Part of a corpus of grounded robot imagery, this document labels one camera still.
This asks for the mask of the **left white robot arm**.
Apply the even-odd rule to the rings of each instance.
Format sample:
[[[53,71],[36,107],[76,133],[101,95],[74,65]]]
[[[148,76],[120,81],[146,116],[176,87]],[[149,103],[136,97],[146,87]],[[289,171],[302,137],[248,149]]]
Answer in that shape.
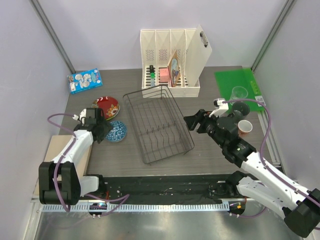
[[[78,177],[76,166],[87,149],[101,143],[113,126],[105,119],[101,108],[85,108],[79,115],[69,114],[78,121],[71,139],[50,162],[38,168],[39,200],[43,205],[61,205],[66,212],[86,194],[100,200],[107,192],[103,176],[90,174]]]

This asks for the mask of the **blue patterned bowl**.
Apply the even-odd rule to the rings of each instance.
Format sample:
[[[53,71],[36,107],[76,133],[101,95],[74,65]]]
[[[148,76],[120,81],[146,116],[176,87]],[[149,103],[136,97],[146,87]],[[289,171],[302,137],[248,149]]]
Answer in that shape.
[[[111,121],[113,129],[105,137],[106,140],[112,143],[121,142],[127,135],[127,126],[122,121]]]

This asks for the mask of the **grey mug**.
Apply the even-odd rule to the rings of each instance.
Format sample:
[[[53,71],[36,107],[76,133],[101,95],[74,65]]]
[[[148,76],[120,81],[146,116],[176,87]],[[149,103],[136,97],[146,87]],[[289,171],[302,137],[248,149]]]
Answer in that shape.
[[[250,106],[247,103],[238,101],[232,105],[231,112],[228,116],[233,118],[235,122],[239,122],[244,120],[250,111]]]

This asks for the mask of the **yellow-green plate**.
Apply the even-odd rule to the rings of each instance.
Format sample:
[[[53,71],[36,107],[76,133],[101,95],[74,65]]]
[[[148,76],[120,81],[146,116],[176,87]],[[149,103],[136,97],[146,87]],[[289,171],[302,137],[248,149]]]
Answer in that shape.
[[[115,118],[119,114],[120,110],[121,110],[121,106],[118,105],[117,111],[115,112],[115,114],[112,117],[109,118],[109,120]]]

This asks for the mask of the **dark red plate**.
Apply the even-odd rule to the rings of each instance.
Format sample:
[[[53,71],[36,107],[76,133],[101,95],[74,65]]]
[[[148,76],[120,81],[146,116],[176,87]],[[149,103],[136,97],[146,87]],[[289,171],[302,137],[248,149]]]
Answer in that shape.
[[[120,112],[120,104],[111,96],[97,98],[91,105],[92,108],[101,108],[106,120],[113,119]]]

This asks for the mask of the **pink mug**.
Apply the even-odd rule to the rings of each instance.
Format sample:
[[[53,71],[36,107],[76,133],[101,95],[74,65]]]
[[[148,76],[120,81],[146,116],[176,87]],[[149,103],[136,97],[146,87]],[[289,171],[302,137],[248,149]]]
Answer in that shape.
[[[241,137],[249,134],[253,130],[252,123],[245,119],[240,120],[237,124],[237,127],[238,127],[238,134]]]

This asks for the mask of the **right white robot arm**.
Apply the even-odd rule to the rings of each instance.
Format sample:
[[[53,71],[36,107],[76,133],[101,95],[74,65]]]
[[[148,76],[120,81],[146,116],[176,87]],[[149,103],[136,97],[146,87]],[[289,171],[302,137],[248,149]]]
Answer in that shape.
[[[296,235],[306,238],[320,223],[320,191],[309,190],[266,161],[261,153],[238,134],[230,116],[216,117],[200,109],[185,116],[189,131],[208,134],[224,157],[244,172],[236,171],[227,180],[226,193],[242,195],[274,211]]]

